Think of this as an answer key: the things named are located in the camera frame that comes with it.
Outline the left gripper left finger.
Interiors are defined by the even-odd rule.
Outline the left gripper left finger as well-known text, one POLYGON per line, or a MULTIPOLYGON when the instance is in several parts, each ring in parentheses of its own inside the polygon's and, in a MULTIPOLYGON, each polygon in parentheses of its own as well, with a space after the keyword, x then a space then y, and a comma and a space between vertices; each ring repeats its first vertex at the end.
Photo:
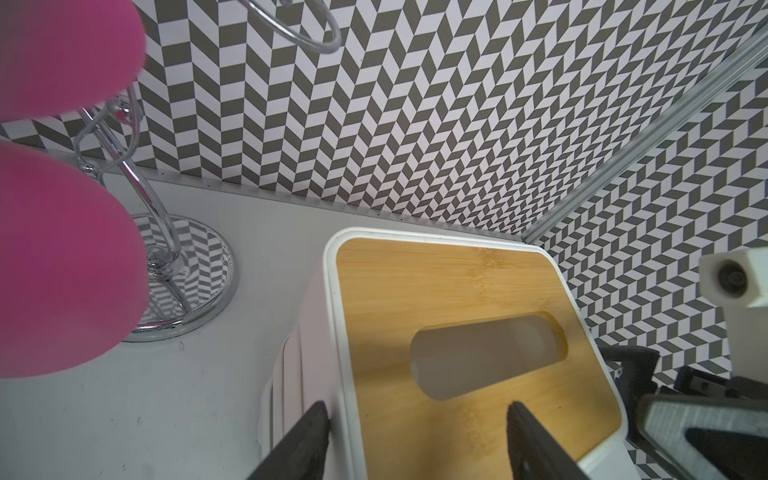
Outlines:
POLYGON ((248 480, 321 480, 330 442, 324 401, 314 402, 248 480))

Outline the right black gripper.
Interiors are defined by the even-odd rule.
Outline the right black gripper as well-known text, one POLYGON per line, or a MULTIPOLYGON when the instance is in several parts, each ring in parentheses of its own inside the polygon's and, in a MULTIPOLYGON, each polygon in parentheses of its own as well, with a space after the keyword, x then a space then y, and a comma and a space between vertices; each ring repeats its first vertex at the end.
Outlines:
POLYGON ((672 387, 659 386, 657 350, 599 351, 606 362, 618 364, 614 382, 628 419, 636 419, 638 448, 666 472, 677 479, 767 477, 766 383, 683 366, 672 387))

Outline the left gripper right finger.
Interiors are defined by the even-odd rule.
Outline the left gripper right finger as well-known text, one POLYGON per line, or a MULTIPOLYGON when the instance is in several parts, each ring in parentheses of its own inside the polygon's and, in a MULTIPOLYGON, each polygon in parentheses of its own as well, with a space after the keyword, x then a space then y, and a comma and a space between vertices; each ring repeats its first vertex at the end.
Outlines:
POLYGON ((508 407, 506 421, 508 456, 515 480, 588 480, 522 402, 514 401, 508 407))

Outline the grey lid tissue box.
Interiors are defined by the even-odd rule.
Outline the grey lid tissue box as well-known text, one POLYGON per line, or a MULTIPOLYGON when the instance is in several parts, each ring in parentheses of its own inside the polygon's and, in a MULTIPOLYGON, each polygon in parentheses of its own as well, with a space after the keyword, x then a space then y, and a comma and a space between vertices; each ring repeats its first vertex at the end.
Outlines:
POLYGON ((264 460, 304 413, 302 349, 296 327, 286 338, 260 400, 258 442, 264 460))

